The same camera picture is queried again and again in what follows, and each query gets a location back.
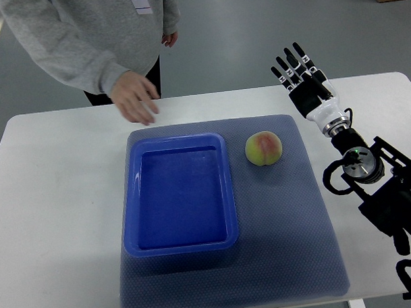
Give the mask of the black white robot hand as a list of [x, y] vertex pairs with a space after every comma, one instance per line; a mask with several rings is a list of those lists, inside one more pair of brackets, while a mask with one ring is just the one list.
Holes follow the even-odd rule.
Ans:
[[289, 91], [288, 95], [298, 112], [308, 121], [315, 122], [325, 136], [347, 130], [350, 118], [339, 107], [339, 95], [335, 88], [321, 70], [315, 70], [315, 64], [297, 42], [293, 42], [292, 46], [306, 67], [288, 48], [284, 48], [283, 52], [292, 69], [281, 57], [277, 56], [276, 61], [291, 82], [275, 66], [271, 67], [272, 73]]

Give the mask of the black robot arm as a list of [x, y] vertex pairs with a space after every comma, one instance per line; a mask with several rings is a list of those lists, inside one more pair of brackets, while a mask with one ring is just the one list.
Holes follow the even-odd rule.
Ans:
[[396, 272], [411, 300], [411, 159], [376, 136], [367, 145], [352, 126], [351, 108], [341, 110], [339, 97], [324, 72], [317, 68], [301, 46], [294, 42], [277, 57], [271, 71], [305, 119], [315, 122], [324, 136], [341, 153], [323, 173], [323, 185], [335, 195], [357, 194], [358, 209], [379, 231], [392, 237], [396, 251], [404, 258]]

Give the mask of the grey sweatshirt sleeve forearm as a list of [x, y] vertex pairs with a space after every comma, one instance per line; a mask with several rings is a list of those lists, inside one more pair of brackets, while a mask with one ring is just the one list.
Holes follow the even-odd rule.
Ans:
[[83, 41], [47, 0], [0, 0], [0, 11], [35, 64], [63, 84], [109, 95], [128, 71], [111, 52]]

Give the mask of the person's far hand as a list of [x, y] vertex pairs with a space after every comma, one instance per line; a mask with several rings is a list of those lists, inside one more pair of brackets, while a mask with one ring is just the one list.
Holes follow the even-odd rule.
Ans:
[[172, 33], [172, 34], [163, 34], [162, 35], [162, 41], [161, 44], [164, 45], [165, 47], [172, 48], [175, 43], [177, 42], [178, 38], [178, 31]]

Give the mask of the person's bare hand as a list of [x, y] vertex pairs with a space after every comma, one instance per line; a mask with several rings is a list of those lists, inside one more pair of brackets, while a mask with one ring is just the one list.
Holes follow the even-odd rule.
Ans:
[[154, 115], [159, 113], [155, 100], [161, 97], [156, 86], [144, 76], [124, 72], [113, 85], [109, 98], [129, 122], [145, 126], [155, 123]]

